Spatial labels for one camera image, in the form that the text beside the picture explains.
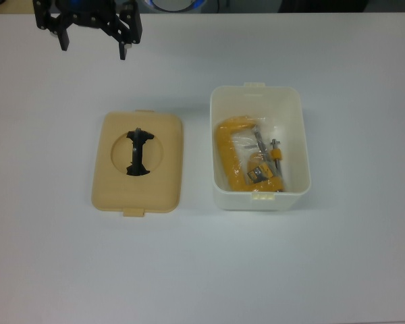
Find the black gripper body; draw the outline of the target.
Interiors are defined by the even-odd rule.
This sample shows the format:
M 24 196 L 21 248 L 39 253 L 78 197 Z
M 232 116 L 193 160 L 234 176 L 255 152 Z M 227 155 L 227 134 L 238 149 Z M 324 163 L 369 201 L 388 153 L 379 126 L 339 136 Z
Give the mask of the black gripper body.
M 67 29 L 71 25 L 102 29 L 121 29 L 124 25 L 117 16 L 116 1 L 52 1 L 57 27 Z

